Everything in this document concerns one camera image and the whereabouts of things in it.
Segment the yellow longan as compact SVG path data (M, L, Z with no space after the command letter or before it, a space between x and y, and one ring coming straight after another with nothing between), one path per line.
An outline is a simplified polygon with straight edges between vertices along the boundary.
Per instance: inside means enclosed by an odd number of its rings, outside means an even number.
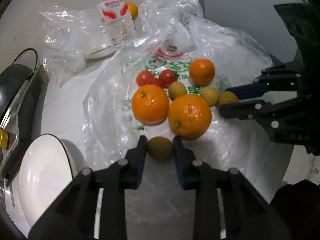
M225 104L230 104L230 103L237 103L237 102L239 102L238 97L230 91L222 92L219 95L219 99L218 99L219 106L225 105Z

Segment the green longan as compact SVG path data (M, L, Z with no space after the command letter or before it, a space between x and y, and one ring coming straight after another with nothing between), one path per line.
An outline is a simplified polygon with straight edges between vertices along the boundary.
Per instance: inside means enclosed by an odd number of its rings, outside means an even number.
M219 92L216 88L207 86L202 88L200 97L203 98L209 106L214 106L218 102Z
M169 85L168 93L169 93L169 98L171 100L175 100L179 96L183 96L187 94L187 89L183 83L175 81Z

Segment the small orange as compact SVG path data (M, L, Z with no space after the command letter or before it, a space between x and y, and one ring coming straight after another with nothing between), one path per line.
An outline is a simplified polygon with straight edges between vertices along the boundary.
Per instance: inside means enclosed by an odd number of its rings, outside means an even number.
M189 77L194 85L208 86L215 77L215 66L208 59L195 59L189 66Z

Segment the cherry tomato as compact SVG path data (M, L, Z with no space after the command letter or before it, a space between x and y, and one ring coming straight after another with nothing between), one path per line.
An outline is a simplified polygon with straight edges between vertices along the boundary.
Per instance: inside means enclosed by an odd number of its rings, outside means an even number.
M158 87L160 87L160 88L162 88L162 89L164 89L164 87L165 87L164 82L163 82L161 79L156 78L156 77L150 78L150 79L147 81L147 84L148 84L148 85L155 85L155 86L158 86Z
M150 72L148 70L143 70L143 71L139 72L138 75L136 76L136 84L139 87L144 86L148 83L148 81L151 78L153 78L152 72Z
M178 74L173 70L166 69L160 73L159 79L163 83L163 87L168 88L173 82L178 80Z

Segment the white plate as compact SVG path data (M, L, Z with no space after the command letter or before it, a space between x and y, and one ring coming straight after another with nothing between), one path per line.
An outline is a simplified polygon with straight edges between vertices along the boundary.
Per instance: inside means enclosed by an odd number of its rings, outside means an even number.
M19 172L21 206L30 226L77 174L72 156L56 136L44 134L30 144Z

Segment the brass stove knob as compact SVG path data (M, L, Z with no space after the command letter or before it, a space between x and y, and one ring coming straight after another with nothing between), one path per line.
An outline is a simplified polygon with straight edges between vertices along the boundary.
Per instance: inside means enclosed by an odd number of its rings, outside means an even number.
M12 143L15 141L15 135L0 128L0 148L7 150L10 148Z

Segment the printed plastic bag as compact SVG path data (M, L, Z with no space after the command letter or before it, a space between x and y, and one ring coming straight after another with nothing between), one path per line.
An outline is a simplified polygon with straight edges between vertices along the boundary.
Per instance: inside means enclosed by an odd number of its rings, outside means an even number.
M132 113L131 99L141 70L159 74L172 69L189 94L200 92L188 74L197 58L214 64L212 86L245 85L272 66L267 51L246 32L221 27L203 17L197 0L143 0L136 21L139 38L116 53L91 85L84 100L86 163L100 170L125 156L141 135L174 138L167 121L148 126ZM253 120L224 119L212 107L212 122L199 139L185 141L186 148L211 165L238 168L259 193L270 201L290 162L292 146L270 142Z

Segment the black wok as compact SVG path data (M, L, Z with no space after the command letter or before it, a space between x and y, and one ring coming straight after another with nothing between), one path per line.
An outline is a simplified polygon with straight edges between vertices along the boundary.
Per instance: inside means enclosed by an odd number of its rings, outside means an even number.
M12 64L0 75L0 115L3 118L12 99L33 71L22 64Z

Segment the orange behind bottle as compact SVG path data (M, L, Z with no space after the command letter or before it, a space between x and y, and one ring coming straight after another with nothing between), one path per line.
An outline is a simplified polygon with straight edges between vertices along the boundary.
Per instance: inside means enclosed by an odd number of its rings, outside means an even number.
M138 16L138 7L135 5L135 3L127 2L127 6L130 10L132 19L135 20Z

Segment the white bowl under bag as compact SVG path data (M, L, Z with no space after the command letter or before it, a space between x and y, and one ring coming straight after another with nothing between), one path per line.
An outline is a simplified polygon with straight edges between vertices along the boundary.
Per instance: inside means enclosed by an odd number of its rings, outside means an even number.
M103 49L98 49L94 52L91 52L86 55L86 59L88 60L94 60L94 59L99 59L106 57L108 55L112 55L114 53L114 48L112 46L103 48Z

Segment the clear water bottle red label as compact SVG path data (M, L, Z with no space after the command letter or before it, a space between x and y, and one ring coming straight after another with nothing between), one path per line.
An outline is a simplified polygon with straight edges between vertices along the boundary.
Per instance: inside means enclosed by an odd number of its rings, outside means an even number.
M112 45L116 48L136 38L127 0L98 0L98 10Z

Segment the clear plastic bag on bowl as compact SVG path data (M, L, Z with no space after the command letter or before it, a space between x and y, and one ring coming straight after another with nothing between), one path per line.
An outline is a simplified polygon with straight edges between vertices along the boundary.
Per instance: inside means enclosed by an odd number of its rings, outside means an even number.
M57 4L42 5L43 66L59 87L87 66L86 55L112 45L97 8L77 11Z

